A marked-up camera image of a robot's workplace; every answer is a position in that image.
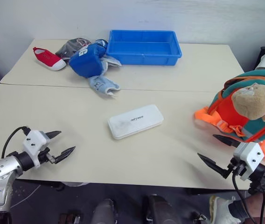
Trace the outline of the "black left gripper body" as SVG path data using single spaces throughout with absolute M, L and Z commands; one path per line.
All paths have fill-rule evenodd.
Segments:
M 52 156 L 49 152 L 50 152 L 50 149 L 47 147 L 38 154 L 38 160 L 40 164 L 43 164 L 46 162 L 56 164 L 56 158 Z

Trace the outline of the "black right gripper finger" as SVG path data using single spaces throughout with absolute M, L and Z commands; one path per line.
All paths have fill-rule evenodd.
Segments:
M 224 179 L 226 179 L 230 173 L 231 173 L 231 169 L 223 169 L 221 167 L 219 167 L 215 161 L 211 160 L 210 158 L 198 153 L 197 154 L 200 159 L 212 170 L 216 171 L 218 174 L 220 174 Z
M 240 142 L 227 137 L 227 136 L 223 136 L 223 135 L 219 135 L 219 134 L 213 134 L 213 137 L 215 137 L 217 140 L 221 141 L 222 143 L 228 145 L 228 146 L 233 146 L 233 147 L 238 147 Z

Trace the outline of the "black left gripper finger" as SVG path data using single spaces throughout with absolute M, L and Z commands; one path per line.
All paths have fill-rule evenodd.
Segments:
M 55 164 L 58 164 L 59 162 L 63 161 L 64 159 L 66 159 L 74 150 L 75 150 L 75 146 L 70 147 L 64 151 L 61 152 L 61 154 L 55 158 Z
M 61 133 L 62 133 L 61 131 L 51 131 L 51 132 L 45 133 L 45 135 L 46 135 L 47 139 L 51 140 L 51 139 L 53 139 L 54 137 L 56 137 L 57 135 L 59 135 Z

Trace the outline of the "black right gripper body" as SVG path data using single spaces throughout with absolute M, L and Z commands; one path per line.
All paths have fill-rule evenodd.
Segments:
M 235 175 L 243 175 L 246 172 L 246 163 L 242 160 L 238 161 L 236 158 L 232 158 L 228 165 L 228 170 Z

